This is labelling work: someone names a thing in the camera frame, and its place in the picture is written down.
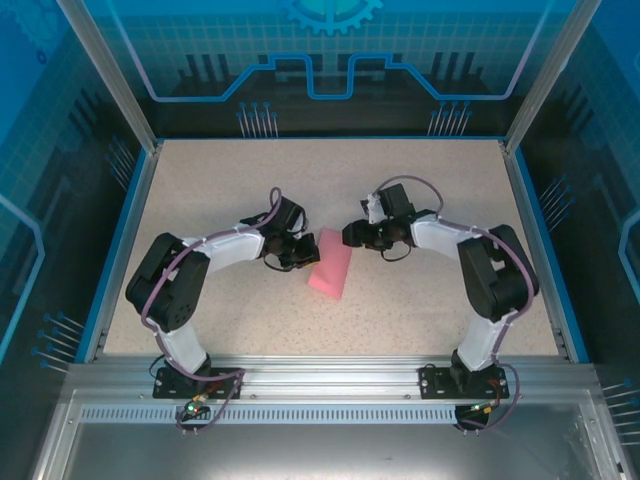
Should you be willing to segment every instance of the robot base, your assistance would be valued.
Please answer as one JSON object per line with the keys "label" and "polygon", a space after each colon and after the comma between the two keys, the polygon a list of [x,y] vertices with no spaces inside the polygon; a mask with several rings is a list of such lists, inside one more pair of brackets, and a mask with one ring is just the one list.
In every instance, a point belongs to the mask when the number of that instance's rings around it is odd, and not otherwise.
{"label": "robot base", "polygon": [[[237,368],[212,368],[209,373],[203,375],[225,375],[237,370]],[[196,382],[185,378],[173,368],[162,367],[158,369],[158,373],[156,374],[156,382],[153,386],[152,396],[153,398],[187,400],[206,391],[208,392],[209,399],[224,400],[229,396],[229,392],[231,392],[235,381],[235,378],[230,378],[222,382]],[[240,398],[241,389],[242,386],[238,387],[231,398],[234,400]]]}
{"label": "robot base", "polygon": [[418,369],[420,396],[423,400],[493,400],[496,390],[490,385],[490,380],[497,380],[500,384],[500,398],[509,398],[509,385],[504,369],[492,366],[480,372],[473,372],[472,381],[467,388],[460,391],[458,382],[451,375],[451,367],[436,367],[427,365]]}

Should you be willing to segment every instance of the speckled tabletop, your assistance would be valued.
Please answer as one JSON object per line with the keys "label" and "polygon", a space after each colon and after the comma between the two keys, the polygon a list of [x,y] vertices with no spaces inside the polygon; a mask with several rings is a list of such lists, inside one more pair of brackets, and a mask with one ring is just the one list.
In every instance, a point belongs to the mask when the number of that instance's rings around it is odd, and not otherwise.
{"label": "speckled tabletop", "polygon": [[[306,209],[318,235],[363,218],[360,200],[401,173],[440,189],[445,218],[489,228],[507,223],[525,243],[495,141],[171,140],[162,149],[125,285],[157,235],[226,229],[267,210],[274,185]],[[417,209],[436,205],[422,185],[404,185]],[[192,319],[202,345],[211,354],[448,355],[467,329],[472,310],[460,267],[437,253],[414,251],[387,263],[355,249],[340,301],[308,287],[310,273],[276,273],[254,261],[210,276]],[[104,351],[155,354],[152,335],[124,298],[125,285]],[[503,352],[557,353],[541,295],[511,328]]]}

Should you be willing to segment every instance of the blue frame edge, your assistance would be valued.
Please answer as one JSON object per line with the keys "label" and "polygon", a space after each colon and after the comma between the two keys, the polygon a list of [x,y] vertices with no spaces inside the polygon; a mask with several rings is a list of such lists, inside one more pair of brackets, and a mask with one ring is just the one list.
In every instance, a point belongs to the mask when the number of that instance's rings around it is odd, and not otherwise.
{"label": "blue frame edge", "polygon": [[553,244],[551,243],[551,236],[549,235],[547,226],[544,223],[540,203],[538,202],[538,197],[536,196],[535,189],[533,188],[533,182],[531,181],[531,175],[529,175],[529,169],[527,168],[520,147],[516,149],[515,154],[516,161],[518,162],[518,168],[522,173],[524,187],[527,191],[529,201],[531,202],[531,209],[533,210],[538,231],[540,232],[540,238],[542,238],[542,246],[549,260],[549,265],[551,266],[551,275],[553,275],[553,279],[555,280],[558,296],[560,297],[560,303],[562,304],[562,309],[564,310],[564,315],[567,320],[567,327],[569,328],[569,335],[571,336],[571,338],[567,340],[570,340],[573,343],[578,361],[580,363],[589,363],[589,355],[582,338],[582,333],[580,332],[580,327],[578,326],[578,320],[576,318],[575,311],[573,310],[571,299],[569,298],[567,285],[565,284],[562,273],[560,272],[560,264],[558,263],[556,252],[553,249]]}
{"label": "blue frame edge", "polygon": [[96,324],[98,322],[98,313],[100,312],[100,307],[102,306],[102,301],[107,290],[107,283],[109,281],[109,277],[111,276],[111,270],[113,270],[116,253],[118,253],[118,248],[120,247],[120,240],[122,239],[124,227],[131,212],[133,197],[135,196],[136,189],[138,188],[138,183],[140,182],[140,176],[142,174],[142,167],[144,166],[146,160],[147,151],[142,148],[140,150],[140,155],[138,155],[136,168],[133,171],[133,177],[131,178],[131,183],[129,184],[129,190],[127,191],[127,195],[124,199],[122,210],[120,211],[120,217],[118,218],[116,229],[113,232],[113,238],[111,240],[109,252],[107,253],[107,259],[105,260],[104,267],[102,268],[102,274],[100,275],[98,288],[96,289],[96,294],[93,297],[91,309],[89,310],[89,315],[87,316],[87,323],[85,324],[82,338],[80,339],[80,345],[78,346],[78,350],[76,352],[75,363],[83,363],[82,359],[85,358],[87,351],[89,350],[93,330],[96,328]]}

